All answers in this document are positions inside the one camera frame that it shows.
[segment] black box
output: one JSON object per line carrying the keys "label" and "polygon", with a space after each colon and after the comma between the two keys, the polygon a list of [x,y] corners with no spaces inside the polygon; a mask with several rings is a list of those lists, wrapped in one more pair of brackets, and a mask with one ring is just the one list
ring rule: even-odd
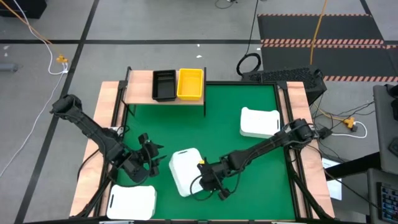
{"label": "black box", "polygon": [[158,102],[174,101],[176,95],[175,70],[154,71],[152,99]]}
{"label": "black box", "polygon": [[[21,11],[13,0],[3,0],[12,10],[14,10],[22,18],[24,17]],[[26,17],[31,19],[40,19],[44,9],[47,7],[45,0],[17,0],[18,5],[24,11]],[[16,17],[11,11],[9,11],[3,4],[0,4],[0,16],[4,17]]]}

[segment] gray floor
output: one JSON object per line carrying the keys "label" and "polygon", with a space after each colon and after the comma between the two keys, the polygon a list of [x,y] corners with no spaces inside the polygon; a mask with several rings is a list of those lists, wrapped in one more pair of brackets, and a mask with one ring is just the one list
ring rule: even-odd
{"label": "gray floor", "polygon": [[[48,8],[39,20],[30,23],[49,39],[79,39],[93,0],[48,0]],[[398,1],[367,0],[386,40],[398,40]],[[101,0],[88,39],[247,39],[255,1],[240,1],[225,10],[214,7],[214,1]],[[319,13],[319,0],[267,0],[260,2],[257,13]],[[327,13],[364,13],[359,0],[329,0]],[[254,28],[254,39],[259,38]],[[33,39],[26,26],[17,19],[0,17],[0,39]],[[76,45],[57,46],[72,59]],[[85,45],[69,92],[78,95],[90,116],[95,110],[100,84],[124,78],[126,67],[133,69],[168,69],[207,67],[209,80],[239,80],[236,63],[246,45]],[[253,45],[250,52],[260,46]],[[59,77],[47,71],[49,55],[43,45],[0,45],[0,62],[14,62],[17,73],[0,74],[0,169],[18,150],[29,133],[37,113],[51,94]],[[243,70],[255,62],[248,61]],[[60,70],[53,66],[53,71]],[[340,112],[372,101],[372,86],[383,83],[327,82],[328,91],[321,107]],[[60,89],[55,94],[59,97]],[[37,156],[50,123],[45,113],[34,134],[10,169],[0,179],[0,217],[12,223],[24,196]],[[374,114],[358,116],[368,127],[366,139],[330,137],[325,145],[345,159],[355,159],[377,151]],[[329,125],[329,120],[317,122]],[[25,221],[66,218],[70,211],[76,172],[81,164],[86,138],[66,121],[60,121],[50,145],[37,188]],[[363,217],[348,213],[336,205],[336,214],[344,220]]]}

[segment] orange striped tape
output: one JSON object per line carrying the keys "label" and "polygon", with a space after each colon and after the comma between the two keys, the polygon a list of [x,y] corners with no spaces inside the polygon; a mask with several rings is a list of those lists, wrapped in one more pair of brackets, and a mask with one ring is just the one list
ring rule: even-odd
{"label": "orange striped tape", "polygon": [[[311,44],[312,39],[264,39],[263,44]],[[383,44],[383,40],[376,39],[317,39],[316,44]]]}
{"label": "orange striped tape", "polygon": [[[320,16],[320,14],[257,14],[257,16]],[[323,16],[371,16],[369,14],[325,14]]]}
{"label": "orange striped tape", "polygon": [[398,45],[387,45],[386,49],[396,49],[398,48]]}
{"label": "orange striped tape", "polygon": [[[311,44],[263,44],[262,47],[295,47],[309,48]],[[315,48],[329,49],[385,49],[383,45],[344,45],[344,44],[315,44]]]}
{"label": "orange striped tape", "polygon": [[323,81],[340,82],[398,82],[398,77],[325,76]]}

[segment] wooden table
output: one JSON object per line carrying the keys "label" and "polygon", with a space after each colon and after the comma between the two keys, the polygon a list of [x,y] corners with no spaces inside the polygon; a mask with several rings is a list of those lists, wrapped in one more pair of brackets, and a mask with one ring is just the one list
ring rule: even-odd
{"label": "wooden table", "polygon": [[[101,90],[98,96],[96,110],[93,117],[93,119],[102,127],[109,127],[111,125],[111,118],[113,115],[116,93],[118,91],[118,83],[119,82],[102,83]],[[290,104],[292,107],[294,119],[304,118],[307,121],[312,121],[303,83],[288,82],[287,88],[289,92]],[[287,121],[287,110],[285,107],[282,91],[279,92],[279,96],[282,106],[282,114],[284,116],[284,120]],[[118,125],[121,124],[121,115],[122,112],[119,113]],[[315,140],[312,141],[310,145],[318,148],[318,144]],[[91,153],[97,150],[97,148],[97,145],[92,140],[88,140],[83,161]],[[305,147],[301,152],[301,157],[303,162],[305,179],[307,181],[307,187],[309,191],[317,200],[317,202],[322,206],[322,208],[327,212],[327,214],[334,217],[335,215],[330,200],[329,190],[326,184],[326,178],[323,173],[323,167],[319,152],[315,151],[311,147]],[[79,213],[95,193],[100,182],[102,165],[102,155],[97,154],[81,170],[80,178],[76,187],[75,197],[73,199],[72,208],[70,211],[71,216]],[[296,187],[296,192],[301,217],[306,217],[303,196],[298,187]],[[100,212],[101,215],[104,215],[106,213],[108,195],[109,189],[107,189],[106,193],[103,196],[103,204],[101,206]]]}

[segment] black floor mat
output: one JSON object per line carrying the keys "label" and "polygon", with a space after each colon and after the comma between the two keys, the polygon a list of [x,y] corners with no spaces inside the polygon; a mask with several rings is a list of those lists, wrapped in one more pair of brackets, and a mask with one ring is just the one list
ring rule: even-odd
{"label": "black floor mat", "polygon": [[[319,15],[260,14],[261,39],[312,39]],[[322,19],[318,39],[373,39],[382,35],[367,14],[327,14]]]}
{"label": "black floor mat", "polygon": [[[264,70],[309,64],[310,45],[274,46],[264,44],[261,49]],[[395,80],[397,76],[387,50],[381,45],[317,45],[313,64],[329,81],[382,81]]]}

